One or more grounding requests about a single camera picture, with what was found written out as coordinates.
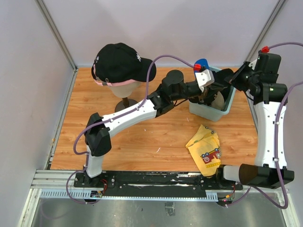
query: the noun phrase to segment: blue object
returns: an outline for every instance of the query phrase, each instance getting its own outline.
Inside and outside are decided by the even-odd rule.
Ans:
[[[195,64],[200,64],[201,66],[206,67],[206,69],[209,69],[208,62],[207,62],[207,60],[205,58],[197,60],[195,62]]]

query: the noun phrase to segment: white wall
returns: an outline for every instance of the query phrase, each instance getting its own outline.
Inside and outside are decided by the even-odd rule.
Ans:
[[[43,168],[72,69],[34,0],[0,7],[0,220],[16,226]]]
[[[273,45],[281,42],[297,41],[303,43],[303,1],[288,1],[278,15],[268,35],[263,41],[265,45]],[[303,80],[303,48],[299,46],[282,46],[272,49],[270,52],[280,54],[282,62],[279,69],[279,83],[285,83],[288,87]],[[303,224],[303,86],[295,88],[289,96],[284,124],[284,147],[287,165],[294,170],[295,180],[287,185],[292,195],[296,212]]]
[[[91,66],[108,43],[142,57],[241,65],[277,0],[45,0],[76,64]],[[182,66],[161,60],[161,66]]]

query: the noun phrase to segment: white embroidered logo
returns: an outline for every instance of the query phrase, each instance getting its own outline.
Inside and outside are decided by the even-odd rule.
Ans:
[[[137,53],[137,59],[141,62],[140,55]]]

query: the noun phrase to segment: red connector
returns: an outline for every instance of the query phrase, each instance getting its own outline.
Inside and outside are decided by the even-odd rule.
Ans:
[[[195,64],[194,65],[194,71],[200,71],[201,70],[201,65],[200,64]]]
[[[261,52],[262,53],[268,53],[269,52],[269,47],[268,46],[265,46],[261,49]]]

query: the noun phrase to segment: metal floor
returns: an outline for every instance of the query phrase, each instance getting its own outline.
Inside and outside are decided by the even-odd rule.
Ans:
[[[41,218],[41,203],[49,218],[67,214],[56,220]],[[41,199],[32,227],[286,227],[282,211],[259,193],[249,193],[228,209],[196,201],[177,201],[174,207],[168,208],[164,201],[102,200],[81,205],[70,199]]]

